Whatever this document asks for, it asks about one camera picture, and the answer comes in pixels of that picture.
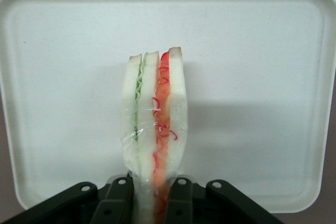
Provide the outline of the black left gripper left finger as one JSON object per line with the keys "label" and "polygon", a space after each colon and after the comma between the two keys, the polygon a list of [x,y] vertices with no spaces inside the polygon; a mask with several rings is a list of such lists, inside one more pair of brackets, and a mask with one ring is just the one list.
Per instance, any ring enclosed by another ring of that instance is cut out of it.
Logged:
{"label": "black left gripper left finger", "polygon": [[98,188],[80,182],[5,223],[131,223],[133,180],[113,176]]}

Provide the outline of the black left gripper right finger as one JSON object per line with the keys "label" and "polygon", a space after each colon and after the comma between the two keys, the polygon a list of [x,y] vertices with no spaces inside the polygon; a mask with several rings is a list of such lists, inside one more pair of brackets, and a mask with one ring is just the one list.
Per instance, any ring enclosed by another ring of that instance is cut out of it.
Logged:
{"label": "black left gripper right finger", "polygon": [[164,215],[165,223],[282,223],[278,218],[225,180],[205,187],[177,178]]}

